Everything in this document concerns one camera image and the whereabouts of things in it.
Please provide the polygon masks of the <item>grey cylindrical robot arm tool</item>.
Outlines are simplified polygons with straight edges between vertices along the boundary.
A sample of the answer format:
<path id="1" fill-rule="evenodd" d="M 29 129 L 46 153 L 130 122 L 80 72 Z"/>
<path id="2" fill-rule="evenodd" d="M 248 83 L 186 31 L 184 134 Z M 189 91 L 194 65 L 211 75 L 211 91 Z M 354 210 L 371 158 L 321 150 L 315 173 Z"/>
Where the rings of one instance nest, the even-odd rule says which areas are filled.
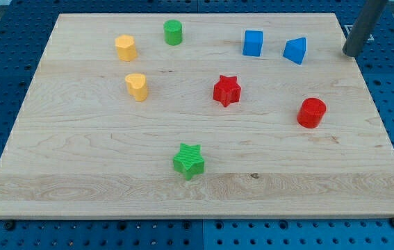
<path id="1" fill-rule="evenodd" d="M 361 53 L 387 3 L 388 0 L 366 0 L 343 45 L 346 56 L 356 57 Z"/>

